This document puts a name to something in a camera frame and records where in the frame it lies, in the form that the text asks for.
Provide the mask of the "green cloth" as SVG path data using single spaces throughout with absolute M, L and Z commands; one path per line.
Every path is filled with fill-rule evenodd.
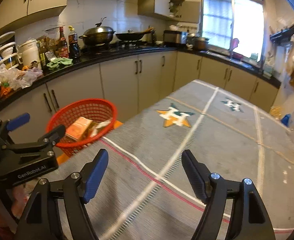
M 69 59 L 66 57 L 58 57 L 58 58 L 52 59 L 52 61 L 49 62 L 46 66 L 49 70 L 54 70 L 61 67 L 72 65 L 72 61 L 73 59 Z

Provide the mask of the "crumpled plastic bags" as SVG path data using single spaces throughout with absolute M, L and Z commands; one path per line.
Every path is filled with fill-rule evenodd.
M 31 87 L 42 75 L 42 70 L 37 67 L 29 70 L 19 70 L 17 68 L 7 69 L 2 64 L 0 66 L 0 87 L 10 87 L 12 90 Z

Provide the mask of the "red plastic basket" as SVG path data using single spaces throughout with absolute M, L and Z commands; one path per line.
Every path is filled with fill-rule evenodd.
M 110 132 L 114 128 L 116 122 L 117 109 L 111 102 L 104 99 L 90 98 L 79 100 L 60 109 L 48 122 L 46 131 L 49 132 L 58 125 L 64 125 L 67 129 L 81 116 L 98 123 L 110 118 L 112 121 L 93 138 L 87 135 L 80 141 L 69 141 L 66 136 L 64 136 L 56 146 L 68 157 L 72 157 Z

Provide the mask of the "lidded steel wok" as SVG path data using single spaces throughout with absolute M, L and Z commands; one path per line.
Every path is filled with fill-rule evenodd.
M 83 35 L 78 37 L 86 46 L 109 44 L 112 41 L 115 31 L 111 27 L 102 25 L 105 18 L 101 18 L 100 22 L 95 24 L 96 27 L 86 30 Z

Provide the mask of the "orange cardboard box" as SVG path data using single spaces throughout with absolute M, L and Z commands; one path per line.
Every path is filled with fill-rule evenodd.
M 80 141 L 87 136 L 92 124 L 93 120 L 81 116 L 66 129 L 65 136 L 69 141 Z

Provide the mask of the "brown cooking pot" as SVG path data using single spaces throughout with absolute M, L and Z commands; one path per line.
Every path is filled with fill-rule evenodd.
M 189 34 L 187 41 L 189 44 L 193 46 L 194 50 L 199 50 L 199 51 L 208 50 L 209 38 L 200 37 L 200 36 L 197 36 L 196 34 Z

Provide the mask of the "black frying pan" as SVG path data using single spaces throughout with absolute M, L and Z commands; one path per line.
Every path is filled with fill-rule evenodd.
M 123 42 L 135 42 L 141 40 L 144 35 L 154 32 L 154 28 L 146 29 L 142 32 L 128 31 L 127 33 L 116 33 L 116 37 Z

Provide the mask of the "white electric kettle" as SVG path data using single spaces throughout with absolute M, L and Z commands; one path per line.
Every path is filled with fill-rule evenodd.
M 18 58 L 24 66 L 30 66 L 32 62 L 36 61 L 36 67 L 41 69 L 39 50 L 37 47 L 37 40 L 30 39 L 21 45 L 17 45 Z

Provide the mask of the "red white snack bag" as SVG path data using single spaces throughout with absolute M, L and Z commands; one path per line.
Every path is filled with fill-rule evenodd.
M 92 122 L 87 130 L 87 135 L 90 138 L 93 138 L 98 135 L 105 127 L 111 123 L 112 119 L 108 119 L 102 122 Z

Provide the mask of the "dark soy sauce bottle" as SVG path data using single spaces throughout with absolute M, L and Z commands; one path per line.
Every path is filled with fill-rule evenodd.
M 73 26 L 68 26 L 70 33 L 68 35 L 69 41 L 69 57 L 71 59 L 78 59 L 80 57 L 80 47 L 78 45 L 78 35 Z

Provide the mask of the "kitchen base cabinets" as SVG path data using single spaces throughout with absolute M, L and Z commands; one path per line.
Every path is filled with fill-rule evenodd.
M 142 48 L 108 51 L 53 70 L 0 100 L 0 118 L 31 115 L 28 140 L 42 133 L 61 108 L 86 98 L 112 102 L 122 122 L 199 79 L 225 89 L 268 112 L 281 83 L 255 67 L 211 52 Z

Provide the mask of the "red label sauce bottle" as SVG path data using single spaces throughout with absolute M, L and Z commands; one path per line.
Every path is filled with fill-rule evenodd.
M 63 58 L 63 57 L 68 58 L 69 57 L 68 44 L 67 44 L 67 40 L 64 36 L 63 26 L 59 27 L 58 52 L 59 52 L 59 57 L 61 57 L 61 58 Z

